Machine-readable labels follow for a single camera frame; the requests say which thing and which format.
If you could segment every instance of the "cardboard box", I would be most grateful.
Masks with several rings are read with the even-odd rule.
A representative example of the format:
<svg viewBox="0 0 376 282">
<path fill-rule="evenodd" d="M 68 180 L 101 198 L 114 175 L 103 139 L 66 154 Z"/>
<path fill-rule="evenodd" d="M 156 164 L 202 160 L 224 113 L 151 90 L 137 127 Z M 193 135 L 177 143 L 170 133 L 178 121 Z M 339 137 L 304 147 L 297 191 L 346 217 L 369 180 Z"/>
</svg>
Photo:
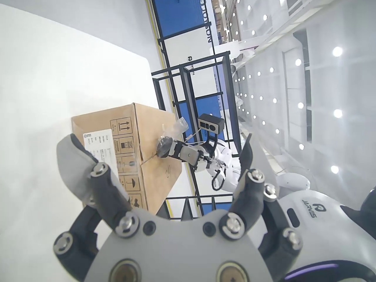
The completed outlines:
<svg viewBox="0 0 376 282">
<path fill-rule="evenodd" d="M 133 207 L 156 214 L 182 171 L 180 160 L 155 155 L 175 115 L 132 103 L 72 117 L 73 133 L 118 175 Z"/>
</svg>

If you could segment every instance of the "box warning symbols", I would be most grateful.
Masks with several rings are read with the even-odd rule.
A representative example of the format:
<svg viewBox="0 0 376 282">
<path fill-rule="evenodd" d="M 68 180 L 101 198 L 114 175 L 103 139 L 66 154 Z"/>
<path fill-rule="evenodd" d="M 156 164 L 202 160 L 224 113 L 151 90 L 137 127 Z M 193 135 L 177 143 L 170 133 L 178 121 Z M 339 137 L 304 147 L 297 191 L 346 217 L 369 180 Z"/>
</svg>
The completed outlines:
<svg viewBox="0 0 376 282">
<path fill-rule="evenodd" d="M 116 164 L 119 173 L 125 172 L 136 172 L 137 173 L 137 163 L 134 156 L 122 156 L 116 157 Z"/>
<path fill-rule="evenodd" d="M 114 139 L 115 154 L 134 153 L 133 137 L 120 137 Z"/>
<path fill-rule="evenodd" d="M 128 194 L 130 199 L 130 205 L 134 208 L 143 208 L 141 194 Z"/>
<path fill-rule="evenodd" d="M 119 180 L 127 192 L 140 191 L 140 180 L 137 175 L 119 175 Z"/>
<path fill-rule="evenodd" d="M 132 120 L 130 119 L 130 117 L 110 120 L 110 124 L 113 135 L 133 133 Z"/>
</svg>

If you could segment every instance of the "yellow floor line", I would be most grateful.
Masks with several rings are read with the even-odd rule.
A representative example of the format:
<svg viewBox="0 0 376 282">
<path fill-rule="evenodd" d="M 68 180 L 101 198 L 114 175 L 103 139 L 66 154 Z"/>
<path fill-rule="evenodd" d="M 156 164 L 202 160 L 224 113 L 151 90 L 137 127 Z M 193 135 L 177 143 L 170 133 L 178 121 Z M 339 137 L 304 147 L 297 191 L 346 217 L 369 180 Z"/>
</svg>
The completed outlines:
<svg viewBox="0 0 376 282">
<path fill-rule="evenodd" d="M 160 48 L 160 46 L 158 44 L 158 41 L 157 41 L 157 39 L 158 39 L 157 35 L 158 34 L 157 34 L 157 29 L 156 29 L 155 24 L 154 24 L 152 11 L 151 11 L 151 8 L 153 6 L 150 5 L 149 0 L 145 0 L 145 1 L 146 1 L 147 10 L 148 10 L 148 13 L 149 13 L 150 20 L 152 22 L 153 34 L 154 34 L 154 39 L 155 39 L 155 43 L 156 43 L 156 47 L 157 47 L 157 52 L 158 52 L 158 55 L 159 55 L 159 58 L 160 58 L 160 62 L 161 62 L 162 68 L 165 69 L 166 68 L 166 64 L 165 64 L 165 61 L 164 61 L 163 56 L 162 56 L 161 48 Z M 167 81 L 167 92 L 168 92 L 168 98 L 169 98 L 170 103 L 172 103 L 172 100 L 173 100 L 171 91 L 172 91 L 171 85 L 170 85 L 169 81 Z M 189 170 L 189 167 L 188 167 L 187 163 L 185 163 L 185 168 L 187 170 L 189 185 L 191 187 L 191 192 L 192 192 L 193 195 L 195 195 L 193 179 L 192 179 L 192 176 L 190 174 L 190 170 Z M 170 217 L 174 217 L 172 209 L 171 209 L 170 202 L 168 200 L 166 200 L 166 203 L 167 203 L 168 212 L 169 212 Z M 195 207 L 196 207 L 196 211 L 197 211 L 197 216 L 200 216 L 201 215 L 201 211 L 199 210 L 199 208 L 197 207 L 197 205 Z"/>
</svg>

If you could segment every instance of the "black metal frame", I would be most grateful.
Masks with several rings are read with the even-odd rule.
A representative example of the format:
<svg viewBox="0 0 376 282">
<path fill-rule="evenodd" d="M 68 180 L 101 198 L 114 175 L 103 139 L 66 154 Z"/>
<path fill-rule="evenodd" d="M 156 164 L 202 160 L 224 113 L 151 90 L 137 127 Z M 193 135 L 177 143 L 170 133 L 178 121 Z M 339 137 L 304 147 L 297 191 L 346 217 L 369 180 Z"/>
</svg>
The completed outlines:
<svg viewBox="0 0 376 282">
<path fill-rule="evenodd" d="M 157 216 L 163 217 L 164 219 L 168 219 L 168 220 L 180 220 L 180 221 L 195 220 L 195 219 L 198 219 L 200 216 L 193 217 L 192 208 L 191 208 L 190 203 L 189 203 L 190 199 L 196 200 L 196 205 L 200 208 L 202 215 L 204 215 L 203 214 L 203 207 L 202 207 L 203 204 L 211 204 L 212 211 L 216 210 L 217 204 L 231 204 L 231 201 L 230 202 L 215 202 L 215 197 L 224 197 L 224 196 L 232 196 L 232 194 L 187 196 L 187 197 L 168 197 L 168 198 L 166 198 L 166 200 L 177 200 L 177 199 L 184 200 L 184 206 L 183 206 L 183 211 L 181 213 L 181 216 L 180 217 L 171 217 L 170 214 L 169 214 L 168 205 L 167 205 L 166 202 L 164 202 L 163 205 L 161 206 L 160 210 L 157 213 Z M 202 201 L 201 201 L 202 198 L 211 198 L 211 203 L 202 203 Z"/>
<path fill-rule="evenodd" d="M 163 96 L 162 96 L 162 92 L 161 92 L 161 86 L 160 86 L 159 81 L 163 80 L 163 79 L 168 79 L 171 90 L 172 90 L 172 94 L 173 94 L 172 105 L 173 105 L 173 107 L 175 107 L 178 117 L 179 118 L 182 117 L 179 105 L 184 101 L 178 100 L 177 94 L 176 94 L 176 88 L 175 88 L 175 84 L 174 84 L 174 79 L 173 79 L 173 77 L 180 75 L 181 79 L 182 79 L 182 83 L 183 83 L 183 88 L 184 88 L 185 102 L 187 102 L 189 118 L 190 118 L 192 125 L 193 125 L 192 130 L 196 129 L 196 126 L 194 126 L 194 122 L 196 121 L 195 118 L 198 117 L 196 100 L 199 100 L 200 98 L 210 97 L 210 96 L 213 96 L 213 95 L 218 95 L 221 98 L 222 105 L 224 105 L 223 91 L 222 91 L 222 87 L 221 87 L 219 70 L 218 70 L 218 65 L 223 64 L 223 72 L 224 72 L 224 77 L 225 77 L 225 86 L 226 86 L 226 92 L 227 92 L 227 100 L 228 100 L 228 103 L 229 103 L 229 109 L 230 109 L 230 104 L 233 104 L 231 106 L 231 109 L 230 109 L 230 116 L 232 114 L 232 115 L 235 115 L 235 117 L 236 117 L 236 123 L 235 124 L 233 124 L 232 123 L 233 120 L 231 120 L 231 129 L 232 129 L 233 139 L 230 139 L 230 137 L 229 137 L 228 127 L 227 127 L 227 119 L 226 119 L 226 116 L 224 117 L 225 126 L 226 126 L 226 133 L 227 133 L 226 142 L 228 143 L 229 148 L 231 148 L 230 142 L 234 142 L 236 149 L 238 150 L 238 152 L 240 152 L 241 151 L 240 132 L 239 132 L 239 124 L 238 124 L 238 121 L 237 121 L 237 111 L 236 111 L 236 104 L 235 104 L 234 87 L 232 86 L 231 66 L 230 66 L 230 58 L 229 58 L 230 52 L 228 51 L 228 52 L 225 52 L 225 53 L 215 54 L 213 38 L 217 37 L 217 35 L 212 35 L 211 30 L 208 29 L 209 30 L 209 37 L 211 38 L 211 47 L 212 47 L 212 50 L 213 50 L 213 55 L 211 55 L 209 57 L 197 59 L 197 60 L 194 60 L 194 61 L 189 61 L 187 63 L 183 63 L 183 64 L 180 64 L 180 65 L 175 66 L 175 67 L 171 67 L 171 65 L 169 63 L 169 59 L 168 59 L 165 40 L 172 38 L 174 36 L 177 36 L 177 35 L 184 34 L 186 32 L 190 32 L 190 31 L 199 29 L 199 28 L 210 27 L 211 22 L 206 21 L 203 24 L 197 25 L 195 27 L 192 27 L 192 28 L 189 28 L 189 29 L 177 32 L 177 33 L 173 33 L 173 34 L 168 35 L 168 36 L 164 36 L 163 32 L 162 32 L 161 23 L 160 23 L 160 20 L 159 20 L 155 0 L 150 0 L 150 1 L 151 1 L 151 4 L 152 4 L 152 7 L 153 7 L 156 25 L 157 25 L 157 29 L 158 29 L 159 36 L 160 36 L 157 41 L 158 41 L 159 46 L 161 47 L 161 52 L 164 55 L 164 58 L 165 58 L 165 61 L 166 61 L 166 66 L 167 66 L 163 70 L 152 72 L 153 83 L 154 83 L 154 87 L 155 87 L 155 91 L 156 91 L 156 95 L 157 95 L 157 101 L 158 101 L 159 108 L 162 109 L 162 110 L 165 110 L 165 102 L 163 100 Z M 203 1 L 202 6 L 204 7 L 204 11 L 206 12 L 207 18 L 208 18 L 208 9 L 207 9 L 207 5 L 206 5 L 206 0 L 202 0 L 202 1 Z M 220 58 L 220 57 L 223 57 L 222 61 L 217 61 L 217 58 Z M 186 67 L 192 66 L 194 64 L 209 61 L 209 60 L 214 60 L 214 63 L 210 63 L 208 65 L 200 66 L 200 67 L 196 67 L 196 68 L 193 67 L 192 69 L 186 68 Z M 205 68 L 211 68 L 211 67 L 216 68 L 216 79 L 218 80 L 220 92 L 218 92 L 216 94 L 210 94 L 210 95 L 195 98 L 195 95 L 194 95 L 194 92 L 193 92 L 193 87 L 192 87 L 191 72 L 203 70 Z M 174 71 L 174 70 L 179 70 L 179 72 L 173 74 L 172 71 Z M 156 77 L 156 75 L 163 74 L 163 73 L 167 73 L 168 75 L 162 76 L 162 77 L 159 77 L 159 78 Z M 194 141 L 195 142 L 202 141 L 202 133 L 201 132 L 197 133 L 194 136 Z M 239 154 L 233 154 L 233 157 L 238 157 L 238 156 L 239 156 Z M 195 188 L 195 193 L 196 193 L 196 196 L 197 196 L 197 204 L 200 208 L 201 214 L 203 215 L 203 208 L 202 208 L 202 204 L 201 204 L 201 200 L 200 200 L 200 193 L 199 193 L 199 189 L 198 189 L 198 185 L 197 185 L 197 181 L 196 181 L 196 176 L 195 176 L 194 170 L 192 168 L 190 170 L 191 170 L 193 185 L 194 185 L 194 188 Z"/>
</svg>

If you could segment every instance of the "white table surface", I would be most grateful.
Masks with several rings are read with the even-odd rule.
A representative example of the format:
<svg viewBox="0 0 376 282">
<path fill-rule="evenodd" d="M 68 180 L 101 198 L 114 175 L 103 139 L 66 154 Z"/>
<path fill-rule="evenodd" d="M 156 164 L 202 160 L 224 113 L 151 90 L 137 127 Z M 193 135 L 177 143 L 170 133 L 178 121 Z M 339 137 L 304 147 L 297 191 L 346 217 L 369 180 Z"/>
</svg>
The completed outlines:
<svg viewBox="0 0 376 282">
<path fill-rule="evenodd" d="M 82 204 L 63 184 L 57 142 L 75 115 L 131 102 L 158 107 L 148 61 L 0 4 L 0 275 L 72 281 L 52 252 Z"/>
</svg>

